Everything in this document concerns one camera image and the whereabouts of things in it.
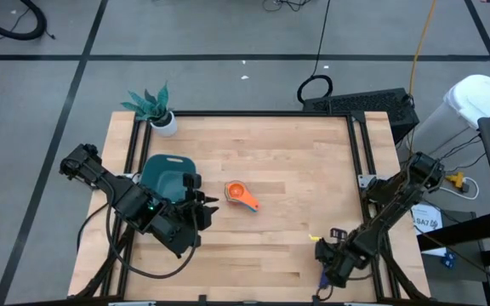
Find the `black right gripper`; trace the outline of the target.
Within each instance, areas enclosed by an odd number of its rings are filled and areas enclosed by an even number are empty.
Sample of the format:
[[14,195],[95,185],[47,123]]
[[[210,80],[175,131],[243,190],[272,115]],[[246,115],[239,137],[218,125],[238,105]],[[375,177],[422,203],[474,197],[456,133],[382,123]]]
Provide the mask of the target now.
[[321,238],[315,244],[315,260],[322,265],[322,272],[332,286],[346,288],[352,270],[365,269],[371,262],[371,239],[360,228],[338,243]]

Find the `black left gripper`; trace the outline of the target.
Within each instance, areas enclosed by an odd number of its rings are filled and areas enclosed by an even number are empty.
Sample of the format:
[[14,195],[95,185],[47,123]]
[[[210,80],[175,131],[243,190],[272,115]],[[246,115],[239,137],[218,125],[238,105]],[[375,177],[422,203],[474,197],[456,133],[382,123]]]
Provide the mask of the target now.
[[194,222],[197,221],[198,229],[205,230],[212,225],[213,214],[219,210],[218,207],[206,206],[197,209],[198,202],[205,205],[219,200],[206,195],[197,198],[197,189],[201,186],[201,182],[199,174],[184,173],[183,200],[171,201],[161,196],[157,198],[162,207],[156,215],[154,230],[157,239],[177,258],[181,258],[188,247],[196,245],[197,230]]

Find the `dark blue measuring cup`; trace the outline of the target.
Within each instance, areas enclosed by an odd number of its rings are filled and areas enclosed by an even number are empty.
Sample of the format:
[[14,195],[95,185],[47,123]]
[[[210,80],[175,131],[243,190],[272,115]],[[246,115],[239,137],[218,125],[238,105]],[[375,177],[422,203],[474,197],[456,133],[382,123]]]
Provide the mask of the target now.
[[319,301],[326,301],[333,295],[333,286],[329,283],[329,280],[324,272],[321,272],[318,288],[316,289],[316,298]]

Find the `orange measuring cup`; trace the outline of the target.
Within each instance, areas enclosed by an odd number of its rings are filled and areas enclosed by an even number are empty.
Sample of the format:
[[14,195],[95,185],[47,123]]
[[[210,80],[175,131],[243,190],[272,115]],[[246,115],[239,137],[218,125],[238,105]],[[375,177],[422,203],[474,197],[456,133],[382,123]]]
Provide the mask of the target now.
[[225,198],[228,202],[244,206],[246,204],[259,206],[258,199],[251,194],[248,187],[242,181],[238,180],[230,181],[225,184]]

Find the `teal plastic basket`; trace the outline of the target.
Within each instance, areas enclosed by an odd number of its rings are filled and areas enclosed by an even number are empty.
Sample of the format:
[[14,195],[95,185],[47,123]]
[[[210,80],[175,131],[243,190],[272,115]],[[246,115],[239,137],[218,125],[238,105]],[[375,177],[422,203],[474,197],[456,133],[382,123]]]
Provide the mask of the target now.
[[172,202],[185,199],[184,173],[196,173],[193,160],[184,156],[154,155],[143,168],[140,182]]

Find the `white paper sheet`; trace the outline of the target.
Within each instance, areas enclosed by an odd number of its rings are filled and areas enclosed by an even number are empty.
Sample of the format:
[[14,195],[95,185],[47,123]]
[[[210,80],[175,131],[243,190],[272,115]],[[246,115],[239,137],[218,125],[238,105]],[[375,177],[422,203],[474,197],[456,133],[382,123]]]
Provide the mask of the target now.
[[414,205],[411,209],[413,226],[416,235],[422,235],[443,227],[442,214],[439,209],[423,203]]

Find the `artificial plant in white pot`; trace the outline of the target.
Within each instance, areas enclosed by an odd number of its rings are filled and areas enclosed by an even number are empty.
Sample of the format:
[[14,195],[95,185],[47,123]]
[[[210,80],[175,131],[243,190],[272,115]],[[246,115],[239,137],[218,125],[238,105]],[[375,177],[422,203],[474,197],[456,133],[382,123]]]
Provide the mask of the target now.
[[134,113],[136,121],[146,122],[162,137],[170,137],[177,132],[178,125],[174,112],[168,108],[167,82],[158,91],[157,96],[151,95],[147,89],[143,96],[133,91],[128,91],[128,94],[132,101],[122,102],[121,105]]

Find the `yellow power plug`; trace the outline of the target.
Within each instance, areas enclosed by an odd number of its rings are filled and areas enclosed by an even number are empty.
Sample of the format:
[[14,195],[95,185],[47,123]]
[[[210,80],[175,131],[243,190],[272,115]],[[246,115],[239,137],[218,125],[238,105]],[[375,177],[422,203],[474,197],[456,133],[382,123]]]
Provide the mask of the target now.
[[465,178],[464,174],[462,172],[456,172],[453,174],[448,174],[445,179],[452,183],[454,187],[458,190],[462,190],[464,183],[465,183]]

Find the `white plastic bin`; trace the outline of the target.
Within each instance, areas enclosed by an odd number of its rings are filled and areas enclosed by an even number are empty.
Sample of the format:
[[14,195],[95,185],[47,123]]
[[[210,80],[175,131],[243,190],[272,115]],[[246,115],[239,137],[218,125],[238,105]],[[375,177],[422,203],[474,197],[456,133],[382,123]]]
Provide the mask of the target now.
[[414,130],[408,146],[439,158],[468,141],[483,117],[490,117],[490,77],[471,75],[444,94],[442,103]]

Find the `black aluminium table frame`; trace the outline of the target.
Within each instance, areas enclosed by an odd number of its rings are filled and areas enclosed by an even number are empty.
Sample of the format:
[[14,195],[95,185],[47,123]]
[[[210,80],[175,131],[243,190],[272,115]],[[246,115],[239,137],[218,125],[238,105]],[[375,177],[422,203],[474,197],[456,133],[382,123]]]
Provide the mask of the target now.
[[[131,300],[309,302],[321,268],[309,235],[362,222],[348,124],[301,112],[183,115],[170,138],[155,134],[149,154],[191,158],[204,192],[218,198],[212,226],[188,264],[150,235],[134,238]],[[228,202],[225,184],[242,181],[259,201],[252,212]]]

